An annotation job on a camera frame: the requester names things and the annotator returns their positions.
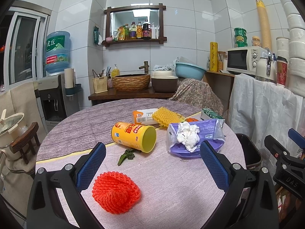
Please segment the red foam fruit net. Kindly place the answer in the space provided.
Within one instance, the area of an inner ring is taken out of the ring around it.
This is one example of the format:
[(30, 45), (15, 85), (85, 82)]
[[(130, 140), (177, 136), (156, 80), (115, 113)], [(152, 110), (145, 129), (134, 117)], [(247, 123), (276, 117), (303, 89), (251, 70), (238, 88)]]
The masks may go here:
[(127, 175), (105, 172), (94, 181), (92, 197), (111, 214), (124, 214), (140, 200), (141, 190)]

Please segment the green white milk carton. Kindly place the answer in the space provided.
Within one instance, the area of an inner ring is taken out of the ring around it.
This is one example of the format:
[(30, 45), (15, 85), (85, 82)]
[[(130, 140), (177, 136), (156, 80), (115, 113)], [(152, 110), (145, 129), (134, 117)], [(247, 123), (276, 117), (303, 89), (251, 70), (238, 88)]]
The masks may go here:
[(216, 113), (215, 111), (213, 111), (210, 108), (203, 108), (201, 111), (200, 118), (202, 120), (209, 120), (209, 119), (224, 120), (224, 118), (221, 115), (219, 115), (218, 113)]

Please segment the white tissue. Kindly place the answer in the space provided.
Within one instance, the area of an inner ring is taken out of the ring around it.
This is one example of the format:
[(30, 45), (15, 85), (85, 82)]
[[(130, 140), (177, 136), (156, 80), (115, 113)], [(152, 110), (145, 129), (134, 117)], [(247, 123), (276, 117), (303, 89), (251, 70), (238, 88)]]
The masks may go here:
[(199, 132), (200, 128), (197, 125), (191, 125), (188, 122), (179, 123), (176, 138), (179, 143), (185, 146), (187, 151), (194, 152), (197, 143), (200, 141)]

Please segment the purple plastic wrapper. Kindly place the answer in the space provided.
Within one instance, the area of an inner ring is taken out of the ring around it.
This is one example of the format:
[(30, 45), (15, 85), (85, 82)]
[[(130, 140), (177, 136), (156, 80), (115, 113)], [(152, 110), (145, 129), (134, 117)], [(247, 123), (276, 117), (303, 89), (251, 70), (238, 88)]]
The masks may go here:
[(177, 141), (177, 130), (179, 123), (171, 123), (168, 126), (166, 132), (166, 148), (167, 151), (180, 158), (199, 158), (200, 157), (200, 145), (204, 141), (213, 147), (215, 151), (218, 151), (225, 142), (225, 136), (222, 131), (222, 125), (219, 119), (199, 120), (198, 122), (190, 122), (191, 125), (197, 125), (200, 128), (198, 133), (200, 141), (197, 143), (197, 148), (194, 152), (186, 150), (182, 143)]

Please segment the yellow foam fruit net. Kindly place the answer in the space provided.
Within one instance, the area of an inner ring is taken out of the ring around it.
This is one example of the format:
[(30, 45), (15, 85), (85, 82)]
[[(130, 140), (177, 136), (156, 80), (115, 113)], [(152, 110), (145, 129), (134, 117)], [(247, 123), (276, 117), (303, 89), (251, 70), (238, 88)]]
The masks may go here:
[(186, 118), (180, 114), (177, 114), (165, 107), (160, 107), (152, 114), (153, 120), (155, 120), (160, 127), (168, 127), (171, 123), (182, 123), (186, 121)]

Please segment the yellow chip can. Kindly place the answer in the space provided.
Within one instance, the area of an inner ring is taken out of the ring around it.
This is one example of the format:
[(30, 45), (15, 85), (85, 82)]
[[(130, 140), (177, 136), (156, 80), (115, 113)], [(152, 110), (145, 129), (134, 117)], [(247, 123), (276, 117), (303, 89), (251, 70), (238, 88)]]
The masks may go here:
[(112, 127), (111, 136), (118, 144), (149, 153), (156, 144), (157, 131), (153, 126), (117, 122)]

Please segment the dark brown trash bin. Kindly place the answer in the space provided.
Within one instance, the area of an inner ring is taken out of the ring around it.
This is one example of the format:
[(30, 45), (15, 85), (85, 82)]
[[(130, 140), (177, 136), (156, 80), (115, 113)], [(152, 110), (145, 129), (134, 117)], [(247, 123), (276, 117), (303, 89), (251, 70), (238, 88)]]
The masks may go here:
[(247, 135), (236, 133), (236, 136), (241, 143), (247, 169), (258, 170), (262, 163), (261, 153)]

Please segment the white plastic sheet cover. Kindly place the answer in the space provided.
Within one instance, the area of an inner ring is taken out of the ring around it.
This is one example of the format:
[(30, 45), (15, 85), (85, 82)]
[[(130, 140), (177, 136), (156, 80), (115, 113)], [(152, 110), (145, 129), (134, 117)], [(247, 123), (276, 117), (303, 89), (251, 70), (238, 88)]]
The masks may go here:
[(293, 128), (304, 135), (304, 97), (271, 82), (256, 80), (246, 74), (236, 75), (230, 97), (229, 127), (247, 135), (262, 155), (262, 165), (275, 174), (276, 159), (264, 145), (273, 136), (292, 156), (300, 148), (288, 137)]

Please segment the small wooden stool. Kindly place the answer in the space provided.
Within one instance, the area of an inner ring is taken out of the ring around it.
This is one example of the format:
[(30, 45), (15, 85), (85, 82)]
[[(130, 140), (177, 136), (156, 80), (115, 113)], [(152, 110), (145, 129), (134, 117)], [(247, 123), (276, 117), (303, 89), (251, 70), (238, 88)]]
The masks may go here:
[(38, 139), (37, 131), (39, 129), (39, 125), (37, 122), (33, 122), (29, 128), (21, 135), (19, 136), (16, 140), (14, 140), (12, 143), (9, 144), (9, 148), (12, 153), (19, 152), (21, 154), (21, 157), (25, 164), (29, 163), (28, 158), (26, 157), (26, 150), (23, 148), (28, 145), (31, 153), (33, 155), (36, 154), (36, 151), (34, 149), (34, 145), (32, 143), (32, 139), (35, 140), (36, 146), (40, 147), (40, 142)]

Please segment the cream electric kettle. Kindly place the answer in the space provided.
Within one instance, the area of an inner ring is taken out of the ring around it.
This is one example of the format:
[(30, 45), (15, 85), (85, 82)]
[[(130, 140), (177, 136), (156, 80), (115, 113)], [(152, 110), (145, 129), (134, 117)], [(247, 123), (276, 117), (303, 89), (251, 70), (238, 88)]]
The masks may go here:
[(274, 56), (269, 48), (264, 48), (264, 50), (256, 65), (255, 79), (276, 83), (277, 75)]

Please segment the red paper cup stack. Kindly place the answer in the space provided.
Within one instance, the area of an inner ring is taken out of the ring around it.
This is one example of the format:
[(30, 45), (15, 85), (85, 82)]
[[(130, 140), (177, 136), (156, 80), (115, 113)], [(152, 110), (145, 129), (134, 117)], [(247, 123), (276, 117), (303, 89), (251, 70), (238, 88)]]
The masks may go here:
[(277, 57), (277, 84), (285, 86), (287, 77), (287, 60), (284, 57)]

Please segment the purple grey tablecloth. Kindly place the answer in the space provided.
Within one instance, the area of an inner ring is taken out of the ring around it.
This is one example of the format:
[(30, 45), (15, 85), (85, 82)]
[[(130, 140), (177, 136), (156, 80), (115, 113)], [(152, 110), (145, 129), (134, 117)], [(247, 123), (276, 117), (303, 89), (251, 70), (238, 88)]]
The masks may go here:
[(125, 147), (113, 142), (112, 127), (117, 122), (132, 122), (138, 109), (166, 107), (184, 117), (200, 118), (201, 110), (186, 103), (160, 99), (126, 99), (89, 106), (56, 125), (41, 143), (37, 168), (48, 171), (76, 163), (98, 142), (107, 155), (98, 173), (119, 172), (130, 177), (141, 190), (141, 199), (127, 213), (106, 212), (92, 197), (84, 200), (105, 228), (201, 228), (220, 203), (224, 192), (217, 188), (200, 158), (182, 159), (166, 149), (166, 130), (157, 129), (154, 149), (137, 152), (132, 160), (118, 165)]

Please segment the wooden side cabinet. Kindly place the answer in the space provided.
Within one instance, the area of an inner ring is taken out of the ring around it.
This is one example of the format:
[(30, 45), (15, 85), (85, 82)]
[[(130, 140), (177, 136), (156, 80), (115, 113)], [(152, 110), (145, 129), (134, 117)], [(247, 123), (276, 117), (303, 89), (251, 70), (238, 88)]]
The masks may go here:
[(206, 71), (203, 81), (208, 83), (215, 95), (223, 104), (223, 111), (229, 109), (230, 97), (235, 76), (230, 73)]

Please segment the white microwave oven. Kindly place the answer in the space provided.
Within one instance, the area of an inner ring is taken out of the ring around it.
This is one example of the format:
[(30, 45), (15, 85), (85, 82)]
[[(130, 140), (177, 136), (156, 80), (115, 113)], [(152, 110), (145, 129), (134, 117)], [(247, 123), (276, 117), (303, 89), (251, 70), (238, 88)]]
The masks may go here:
[(227, 71), (254, 76), (259, 59), (262, 57), (267, 57), (267, 50), (258, 46), (228, 49)]

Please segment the white pot glass lid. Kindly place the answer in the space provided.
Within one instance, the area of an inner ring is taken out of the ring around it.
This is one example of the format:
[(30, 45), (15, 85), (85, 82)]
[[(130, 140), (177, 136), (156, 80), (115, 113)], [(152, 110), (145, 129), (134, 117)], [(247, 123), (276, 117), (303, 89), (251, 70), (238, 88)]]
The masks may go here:
[(23, 129), (26, 127), (24, 113), (15, 113), (9, 117), (6, 116), (6, 109), (3, 109), (1, 114), (1, 149), (7, 147), (15, 139), (23, 134)]

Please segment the green vegetable leaf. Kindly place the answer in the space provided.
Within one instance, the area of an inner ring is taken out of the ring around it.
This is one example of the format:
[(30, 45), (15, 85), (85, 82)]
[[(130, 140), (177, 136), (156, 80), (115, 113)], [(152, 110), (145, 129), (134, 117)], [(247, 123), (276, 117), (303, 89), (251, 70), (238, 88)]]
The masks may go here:
[(138, 150), (138, 149), (133, 149), (133, 148), (125, 150), (125, 152), (120, 156), (117, 165), (118, 165), (118, 166), (121, 166), (122, 163), (123, 163), (126, 159), (128, 159), (128, 160), (133, 160), (133, 159), (135, 158), (135, 153), (139, 153), (139, 152), (141, 152), (141, 151)]

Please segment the tall tan paper cup stack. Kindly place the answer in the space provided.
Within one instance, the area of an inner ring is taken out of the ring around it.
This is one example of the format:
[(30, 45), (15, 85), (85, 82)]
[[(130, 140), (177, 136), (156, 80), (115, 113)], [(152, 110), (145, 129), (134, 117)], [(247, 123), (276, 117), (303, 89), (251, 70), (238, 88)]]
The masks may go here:
[(261, 44), (263, 48), (272, 50), (272, 40), (269, 18), (263, 0), (255, 0), (258, 11), (259, 24), (261, 28)]

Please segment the floral cloth cover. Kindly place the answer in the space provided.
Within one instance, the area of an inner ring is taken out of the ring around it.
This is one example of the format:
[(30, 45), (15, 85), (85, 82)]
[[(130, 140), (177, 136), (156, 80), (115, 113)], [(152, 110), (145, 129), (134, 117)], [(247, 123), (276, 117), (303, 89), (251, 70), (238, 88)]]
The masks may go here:
[(178, 78), (178, 88), (173, 101), (183, 102), (197, 108), (208, 108), (222, 115), (224, 107), (221, 99), (216, 96), (208, 83), (196, 79)]

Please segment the grey water dispenser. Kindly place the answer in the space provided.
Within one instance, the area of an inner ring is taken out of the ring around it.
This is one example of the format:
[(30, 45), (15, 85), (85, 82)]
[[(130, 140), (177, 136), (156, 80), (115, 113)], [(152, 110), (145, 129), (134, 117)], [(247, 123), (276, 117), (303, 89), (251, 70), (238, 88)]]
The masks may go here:
[(65, 88), (63, 73), (37, 81), (35, 92), (36, 96), (40, 98), (47, 132), (70, 115), (80, 111), (78, 93), (81, 90), (81, 84)]

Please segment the green instant noodle bowls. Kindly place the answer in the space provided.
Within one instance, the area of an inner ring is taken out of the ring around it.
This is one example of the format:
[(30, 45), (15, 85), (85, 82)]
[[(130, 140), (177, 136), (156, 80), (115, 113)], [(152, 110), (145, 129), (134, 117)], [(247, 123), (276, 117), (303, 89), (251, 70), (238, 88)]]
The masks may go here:
[(234, 28), (235, 47), (247, 47), (247, 31), (244, 28)]

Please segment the yellow roll package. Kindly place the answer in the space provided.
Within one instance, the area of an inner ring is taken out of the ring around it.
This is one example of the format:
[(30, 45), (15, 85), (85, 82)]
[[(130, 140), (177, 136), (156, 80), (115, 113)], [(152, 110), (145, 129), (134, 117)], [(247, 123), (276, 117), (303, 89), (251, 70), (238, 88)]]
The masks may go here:
[(218, 71), (218, 43), (217, 42), (210, 42), (209, 70), (212, 72)]

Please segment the dark wooden counter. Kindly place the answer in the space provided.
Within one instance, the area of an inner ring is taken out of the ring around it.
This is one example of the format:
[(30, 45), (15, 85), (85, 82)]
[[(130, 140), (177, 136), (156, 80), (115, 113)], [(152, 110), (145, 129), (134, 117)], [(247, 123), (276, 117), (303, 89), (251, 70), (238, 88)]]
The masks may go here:
[(137, 99), (137, 98), (153, 98), (153, 99), (168, 99), (173, 97), (175, 93), (158, 93), (155, 92), (153, 87), (149, 87), (145, 90), (138, 90), (133, 92), (117, 91), (115, 88), (110, 88), (106, 92), (98, 94), (91, 94), (88, 96), (88, 100), (91, 101), (92, 106), (102, 104), (109, 101), (121, 100), (121, 99)]

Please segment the light blue plastic basin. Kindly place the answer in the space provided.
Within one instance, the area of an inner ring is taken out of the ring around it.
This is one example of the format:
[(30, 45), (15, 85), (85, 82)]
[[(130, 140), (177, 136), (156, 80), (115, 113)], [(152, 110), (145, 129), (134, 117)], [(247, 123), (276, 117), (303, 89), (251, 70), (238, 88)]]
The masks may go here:
[(202, 80), (206, 70), (198, 65), (177, 62), (175, 74), (185, 79)]

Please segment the white orange drink bottle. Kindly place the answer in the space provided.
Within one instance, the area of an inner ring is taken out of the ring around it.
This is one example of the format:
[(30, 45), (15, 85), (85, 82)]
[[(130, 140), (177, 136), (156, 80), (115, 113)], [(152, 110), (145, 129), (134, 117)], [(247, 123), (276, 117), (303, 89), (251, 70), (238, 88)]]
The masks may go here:
[(153, 119), (153, 113), (158, 109), (135, 110), (132, 112), (133, 123), (138, 125), (155, 125), (157, 122)]

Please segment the beige chopstick holder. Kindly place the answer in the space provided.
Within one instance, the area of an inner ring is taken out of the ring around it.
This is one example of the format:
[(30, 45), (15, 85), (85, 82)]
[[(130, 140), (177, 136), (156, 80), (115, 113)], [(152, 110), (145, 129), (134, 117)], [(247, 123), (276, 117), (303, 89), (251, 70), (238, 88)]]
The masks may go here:
[(92, 79), (94, 92), (96, 94), (108, 91), (108, 78), (107, 77), (95, 77)]

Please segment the brown rice cooker pot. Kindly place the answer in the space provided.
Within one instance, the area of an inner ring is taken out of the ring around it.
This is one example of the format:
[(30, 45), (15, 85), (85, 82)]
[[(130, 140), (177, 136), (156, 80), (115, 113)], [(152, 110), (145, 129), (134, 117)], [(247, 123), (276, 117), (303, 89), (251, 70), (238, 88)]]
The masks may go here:
[(151, 82), (154, 91), (157, 93), (174, 93), (177, 91), (178, 77), (172, 71), (153, 71)]

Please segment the brown woven basin sink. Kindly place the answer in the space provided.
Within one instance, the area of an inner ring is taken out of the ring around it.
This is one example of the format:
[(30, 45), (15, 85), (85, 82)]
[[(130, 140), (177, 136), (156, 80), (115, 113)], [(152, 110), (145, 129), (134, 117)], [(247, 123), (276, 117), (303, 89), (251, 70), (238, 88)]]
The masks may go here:
[(146, 90), (150, 84), (149, 74), (124, 74), (112, 78), (113, 87), (121, 92)]

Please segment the yellow soap bottle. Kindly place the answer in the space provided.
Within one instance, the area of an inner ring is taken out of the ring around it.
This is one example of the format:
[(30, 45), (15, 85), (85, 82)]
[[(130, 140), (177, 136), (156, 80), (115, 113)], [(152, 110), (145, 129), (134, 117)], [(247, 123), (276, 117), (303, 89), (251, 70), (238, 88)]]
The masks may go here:
[(119, 75), (120, 75), (120, 71), (119, 71), (118, 67), (115, 65), (114, 69), (111, 72), (111, 78), (114, 78)]

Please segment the bronze faucet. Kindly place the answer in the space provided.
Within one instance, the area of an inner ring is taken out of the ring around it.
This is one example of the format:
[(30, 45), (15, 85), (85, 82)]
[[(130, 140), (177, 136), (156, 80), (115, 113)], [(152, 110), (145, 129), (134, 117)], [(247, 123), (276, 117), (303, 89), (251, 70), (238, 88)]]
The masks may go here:
[(148, 61), (144, 61), (143, 65), (139, 67), (140, 70), (144, 70), (145, 74), (149, 73), (149, 65), (148, 65)]

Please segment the blue water jug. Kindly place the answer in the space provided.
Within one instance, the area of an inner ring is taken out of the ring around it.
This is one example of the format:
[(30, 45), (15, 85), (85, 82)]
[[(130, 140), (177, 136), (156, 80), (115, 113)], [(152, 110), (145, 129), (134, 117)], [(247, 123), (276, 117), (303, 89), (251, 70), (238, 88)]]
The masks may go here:
[(62, 72), (70, 67), (70, 49), (71, 41), (69, 32), (55, 31), (47, 36), (45, 70), (48, 74)]

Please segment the dark soy sauce bottle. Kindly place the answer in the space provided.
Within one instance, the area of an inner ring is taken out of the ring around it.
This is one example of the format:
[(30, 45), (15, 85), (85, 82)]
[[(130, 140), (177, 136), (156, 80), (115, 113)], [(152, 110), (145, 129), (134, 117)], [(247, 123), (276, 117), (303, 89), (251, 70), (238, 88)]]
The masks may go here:
[(143, 39), (151, 39), (151, 28), (148, 19), (145, 20), (142, 27), (142, 38)]

